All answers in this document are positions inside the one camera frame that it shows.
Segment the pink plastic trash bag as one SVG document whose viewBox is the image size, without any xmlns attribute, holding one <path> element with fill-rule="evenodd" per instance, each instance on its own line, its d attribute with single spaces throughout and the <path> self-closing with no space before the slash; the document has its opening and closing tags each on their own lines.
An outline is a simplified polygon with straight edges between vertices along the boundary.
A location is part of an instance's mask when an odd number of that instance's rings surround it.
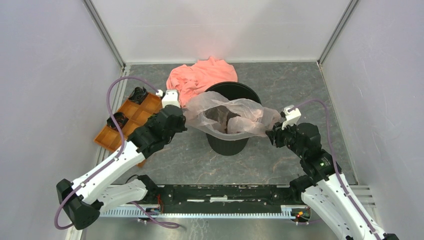
<svg viewBox="0 0 424 240">
<path fill-rule="evenodd" d="M 215 91 L 191 98 L 183 114 L 188 126 L 225 141 L 266 137 L 282 119 L 275 109 L 247 98 L 229 100 Z"/>
</svg>

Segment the black trash bin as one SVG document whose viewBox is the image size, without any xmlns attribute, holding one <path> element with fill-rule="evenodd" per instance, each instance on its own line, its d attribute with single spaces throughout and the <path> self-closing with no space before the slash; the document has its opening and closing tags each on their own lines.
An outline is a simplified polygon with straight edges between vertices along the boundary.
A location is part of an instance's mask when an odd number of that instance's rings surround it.
<svg viewBox="0 0 424 240">
<path fill-rule="evenodd" d="M 245 84 L 239 82 L 221 82 L 209 87 L 207 92 L 217 92 L 229 100 L 249 99 L 260 105 L 261 100 L 257 93 Z M 248 143 L 249 138 L 239 140 L 222 140 L 206 133 L 207 141 L 217 154 L 223 156 L 233 156 L 240 153 Z"/>
</svg>

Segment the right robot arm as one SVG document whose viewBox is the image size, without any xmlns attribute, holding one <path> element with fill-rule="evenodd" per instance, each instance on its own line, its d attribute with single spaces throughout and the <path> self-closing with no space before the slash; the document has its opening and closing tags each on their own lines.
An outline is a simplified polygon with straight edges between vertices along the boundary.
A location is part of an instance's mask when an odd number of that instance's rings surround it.
<svg viewBox="0 0 424 240">
<path fill-rule="evenodd" d="M 265 133 L 273 146 L 286 147 L 300 158 L 305 175 L 290 182 L 289 199 L 310 207 L 338 239 L 398 239 L 377 224 L 353 193 L 338 163 L 322 148 L 316 125 L 283 127 L 278 122 Z"/>
</svg>

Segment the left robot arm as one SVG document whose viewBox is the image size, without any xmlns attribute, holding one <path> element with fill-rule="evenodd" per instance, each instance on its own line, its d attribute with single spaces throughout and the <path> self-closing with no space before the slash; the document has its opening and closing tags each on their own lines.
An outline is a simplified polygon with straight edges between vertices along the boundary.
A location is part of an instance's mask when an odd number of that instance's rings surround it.
<svg viewBox="0 0 424 240">
<path fill-rule="evenodd" d="M 127 170 L 162 150 L 176 133 L 186 131 L 185 123 L 182 109 L 167 105 L 151 115 L 118 150 L 88 173 L 72 181 L 60 180 L 56 184 L 60 205 L 54 217 L 55 227 L 58 230 L 68 229 L 68 226 L 59 225 L 61 211 L 71 221 L 70 227 L 83 230 L 93 224 L 101 213 L 122 204 L 140 200 L 145 204 L 153 203 L 157 190 L 142 180 L 136 179 L 116 187 L 110 185 Z"/>
</svg>

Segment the orange compartment tray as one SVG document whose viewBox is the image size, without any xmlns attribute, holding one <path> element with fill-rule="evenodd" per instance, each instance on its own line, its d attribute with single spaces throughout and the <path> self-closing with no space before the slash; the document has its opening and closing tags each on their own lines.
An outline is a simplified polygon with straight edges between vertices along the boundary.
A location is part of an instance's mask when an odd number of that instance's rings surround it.
<svg viewBox="0 0 424 240">
<path fill-rule="evenodd" d="M 138 127 L 144 125 L 148 118 L 162 109 L 161 99 L 148 93 L 148 96 L 141 104 L 126 99 L 117 112 L 122 112 L 129 119 L 126 125 L 121 129 L 124 138 L 128 136 Z M 105 125 L 98 135 L 94 138 L 94 142 L 109 152 L 115 152 L 121 146 L 122 140 L 119 132 Z"/>
</svg>

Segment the dark rolled sock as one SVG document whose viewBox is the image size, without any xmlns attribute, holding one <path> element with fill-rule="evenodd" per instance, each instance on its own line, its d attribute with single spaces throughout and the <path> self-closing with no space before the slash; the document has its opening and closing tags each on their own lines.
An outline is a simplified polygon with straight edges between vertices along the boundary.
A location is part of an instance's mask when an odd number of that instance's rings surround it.
<svg viewBox="0 0 424 240">
<path fill-rule="evenodd" d="M 123 112 L 116 112 L 113 114 L 113 117 L 115 121 L 112 119 L 112 117 L 109 117 L 106 120 L 106 126 L 115 131 L 118 130 L 117 125 L 122 129 L 129 120 Z"/>
<path fill-rule="evenodd" d="M 133 89 L 133 91 L 129 95 L 128 100 L 135 104 L 140 105 L 146 99 L 148 95 L 149 95 L 149 92 L 146 90 L 145 87 L 137 86 Z"/>
</svg>

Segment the salmon pink cloth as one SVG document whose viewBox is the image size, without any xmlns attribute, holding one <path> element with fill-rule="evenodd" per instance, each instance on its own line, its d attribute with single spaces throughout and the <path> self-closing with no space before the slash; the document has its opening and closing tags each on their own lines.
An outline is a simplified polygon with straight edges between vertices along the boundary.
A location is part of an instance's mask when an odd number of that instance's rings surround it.
<svg viewBox="0 0 424 240">
<path fill-rule="evenodd" d="M 225 60 L 211 56 L 190 66 L 174 68 L 166 80 L 166 88 L 178 91 L 180 106 L 184 108 L 190 99 L 223 82 L 238 82 L 236 70 Z"/>
</svg>

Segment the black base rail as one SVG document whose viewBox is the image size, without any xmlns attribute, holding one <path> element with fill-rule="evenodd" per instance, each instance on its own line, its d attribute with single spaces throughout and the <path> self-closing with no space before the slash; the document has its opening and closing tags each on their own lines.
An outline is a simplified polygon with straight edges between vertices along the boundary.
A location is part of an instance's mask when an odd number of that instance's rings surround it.
<svg viewBox="0 0 424 240">
<path fill-rule="evenodd" d="M 137 203 L 153 216 L 270 218 L 286 217 L 298 225 L 318 223 L 312 209 L 301 200 L 301 186 L 277 184 L 165 184 L 148 175 L 134 174 L 147 189 Z"/>
</svg>

